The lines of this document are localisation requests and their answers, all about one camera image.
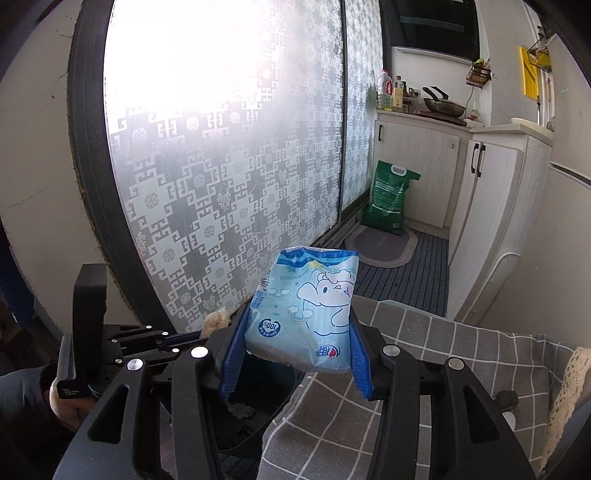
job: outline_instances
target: metal screw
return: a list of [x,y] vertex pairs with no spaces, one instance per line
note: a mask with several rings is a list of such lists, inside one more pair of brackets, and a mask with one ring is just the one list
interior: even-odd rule
[[450,358],[447,363],[454,370],[461,370],[464,368],[464,362],[462,362],[459,358]]
[[193,358],[203,358],[209,353],[207,347],[204,346],[196,346],[193,350],[191,350],[191,356]]
[[134,358],[127,363],[127,370],[135,372],[144,366],[144,361],[141,358]]
[[396,345],[386,345],[383,349],[385,355],[398,356],[400,354],[400,348]]

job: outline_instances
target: gray oval mat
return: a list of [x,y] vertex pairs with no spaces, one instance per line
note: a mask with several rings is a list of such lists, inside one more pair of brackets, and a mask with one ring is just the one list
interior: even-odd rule
[[417,242],[415,233],[406,226],[403,235],[394,235],[360,225],[345,239],[345,246],[348,250],[355,250],[365,264],[396,268],[410,261]]

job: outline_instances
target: frying pan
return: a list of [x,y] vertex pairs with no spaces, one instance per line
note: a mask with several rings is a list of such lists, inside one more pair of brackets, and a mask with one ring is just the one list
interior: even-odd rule
[[439,99],[437,95],[428,87],[423,87],[423,92],[428,93],[431,98],[424,98],[425,106],[432,112],[444,113],[445,115],[455,116],[456,118],[461,117],[466,108],[459,103],[452,102],[449,96],[437,87],[433,87],[436,91],[441,93],[442,98]]

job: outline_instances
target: hanging basket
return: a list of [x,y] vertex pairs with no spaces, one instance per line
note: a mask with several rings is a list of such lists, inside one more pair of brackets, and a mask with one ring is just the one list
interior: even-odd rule
[[530,63],[540,70],[550,73],[552,71],[552,62],[548,53],[545,39],[539,39],[528,51],[527,56]]
[[482,88],[486,82],[491,79],[491,70],[481,67],[480,65],[472,65],[470,71],[466,76],[466,83],[473,87]]

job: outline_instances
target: checkered cloth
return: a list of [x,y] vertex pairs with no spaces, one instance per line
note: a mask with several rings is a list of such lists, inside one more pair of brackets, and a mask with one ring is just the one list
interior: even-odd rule
[[[402,304],[353,297],[359,320],[415,358],[466,361],[487,391],[515,390],[515,435],[539,470],[550,402],[573,350],[544,335],[513,335],[452,322]],[[364,480],[378,432],[381,402],[366,401],[350,373],[306,376],[267,428],[258,480]],[[421,396],[416,479],[428,479],[430,398]]]

